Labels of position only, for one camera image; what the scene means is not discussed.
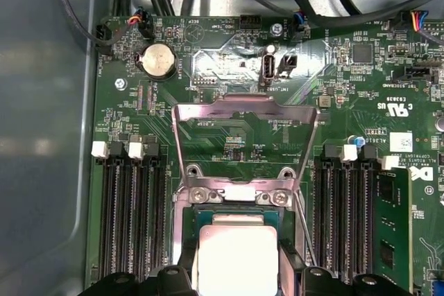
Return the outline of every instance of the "white label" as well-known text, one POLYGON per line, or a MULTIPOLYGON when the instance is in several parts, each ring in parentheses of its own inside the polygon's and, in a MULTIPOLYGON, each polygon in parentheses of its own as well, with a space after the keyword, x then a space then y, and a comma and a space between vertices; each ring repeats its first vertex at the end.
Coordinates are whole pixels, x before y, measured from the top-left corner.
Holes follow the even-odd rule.
POLYGON ((410 132, 391 132, 390 151, 392 153, 412 153, 413 135, 410 132))
POLYGON ((433 168, 431 166, 425 166, 421 169, 411 166, 409 169, 411 171, 411 180, 417 180, 419 178, 427 182, 433 180, 433 168))

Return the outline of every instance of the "ram slot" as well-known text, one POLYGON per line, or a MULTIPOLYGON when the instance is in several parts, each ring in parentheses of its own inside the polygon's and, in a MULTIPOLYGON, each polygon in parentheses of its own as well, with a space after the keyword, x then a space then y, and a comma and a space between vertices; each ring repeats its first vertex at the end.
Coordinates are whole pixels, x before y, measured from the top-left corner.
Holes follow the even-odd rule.
POLYGON ((373 212, 375 210, 375 192, 376 192, 376 170, 374 163, 366 171, 366 270, 373 272, 373 228, 375 220, 373 212))
POLYGON ((165 235, 165 170, 160 167, 152 169, 151 182, 152 210, 151 210, 151 242, 150 242, 150 270, 163 265, 164 235, 165 235))
POLYGON ((348 261, 349 261, 349 186, 348 186, 348 170, 346 168, 337 168, 336 172, 336 188, 340 196, 338 203, 338 230, 336 246, 338 247, 338 276, 342 281, 348 281, 348 261))
POLYGON ((133 274, 139 281, 147 278, 148 270, 148 215, 149 215, 149 167, 133 167, 133 214, 131 223, 133 227, 133 274))
POLYGON ((121 166, 120 182, 117 187, 116 223, 116 271, 127 272, 130 256, 130 215, 131 191, 133 187, 133 167, 127 163, 121 166))
POLYGON ((312 239, 314 254, 318 259, 319 265, 324 265, 321 261, 321 255, 324 251, 323 247, 323 226, 321 218, 323 215, 323 168, 322 162, 317 157, 315 159, 315 169, 314 169, 314 187, 313 187, 313 228, 312 228, 312 239))
POLYGON ((117 189, 121 184, 122 159, 110 159, 103 166, 99 278, 117 269, 117 189))
POLYGON ((360 239, 357 236, 359 221, 359 207, 358 207, 358 170, 355 167, 355 163, 350 164, 348 170, 348 191, 349 191, 349 232, 348 232, 348 245, 349 245, 349 271, 348 276, 350 281, 357 274, 357 245, 360 239))
POLYGON ((368 258, 368 215, 372 207, 368 206, 368 164, 361 163, 356 185, 357 218, 356 222, 356 266, 357 274, 367 273, 368 258))

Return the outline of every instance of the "capacitor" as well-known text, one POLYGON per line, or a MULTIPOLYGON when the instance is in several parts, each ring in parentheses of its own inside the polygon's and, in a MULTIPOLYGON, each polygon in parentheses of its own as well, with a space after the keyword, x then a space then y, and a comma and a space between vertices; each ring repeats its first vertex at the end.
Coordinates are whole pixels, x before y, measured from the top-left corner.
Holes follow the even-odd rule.
POLYGON ((358 137, 357 135, 350 135, 347 139, 350 145, 355 145, 356 148, 362 148, 366 144, 366 140, 363 137, 358 137))
POLYGON ((444 117, 439 117, 439 118, 435 121, 435 128, 436 128, 439 132, 444 132, 444 117))
POLYGON ((176 73, 177 57, 165 43, 148 45, 136 56, 136 66, 154 81, 163 81, 176 73))

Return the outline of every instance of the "black connector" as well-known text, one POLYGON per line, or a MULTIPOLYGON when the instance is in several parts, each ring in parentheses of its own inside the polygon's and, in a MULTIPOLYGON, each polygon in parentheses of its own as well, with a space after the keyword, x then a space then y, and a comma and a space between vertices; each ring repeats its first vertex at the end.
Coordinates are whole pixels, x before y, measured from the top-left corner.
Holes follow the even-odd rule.
POLYGON ((439 83, 439 70, 433 67, 404 67, 403 70, 398 69, 392 72, 393 82, 411 82, 411 81, 427 81, 430 83, 439 83))
POLYGON ((262 28, 262 18, 260 15, 241 15, 239 18, 239 29, 260 29, 262 28))
MULTIPOLYGON (((99 24, 96 27, 96 37, 100 40, 110 40, 112 37, 112 31, 105 24, 99 24)), ((101 55, 112 56, 112 45, 96 44, 96 50, 101 55)))
POLYGON ((147 40, 154 40, 154 23, 153 17, 150 13, 146 12, 144 9, 139 8, 137 14, 140 15, 142 20, 137 24, 137 29, 139 33, 147 40))
POLYGON ((280 60, 279 67, 277 71, 279 74, 282 72, 291 72, 298 66, 298 56, 297 55, 284 55, 280 60))

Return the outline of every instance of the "integrated circuit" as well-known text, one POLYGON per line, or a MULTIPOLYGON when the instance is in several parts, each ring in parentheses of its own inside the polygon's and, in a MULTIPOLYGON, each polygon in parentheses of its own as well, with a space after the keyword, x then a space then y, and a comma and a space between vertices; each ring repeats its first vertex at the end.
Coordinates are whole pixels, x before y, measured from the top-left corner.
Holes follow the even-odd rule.
POLYGON ((382 263, 385 266, 393 269, 393 265, 395 263, 395 250, 393 249, 393 246, 381 241, 379 244, 379 253, 381 254, 382 263))
POLYGON ((373 62, 372 44, 353 44, 352 59, 354 63, 371 64, 373 62))
POLYGON ((379 195, 381 196, 381 199, 387 202, 393 202, 395 200, 395 188, 391 178, 387 176, 380 176, 379 195))

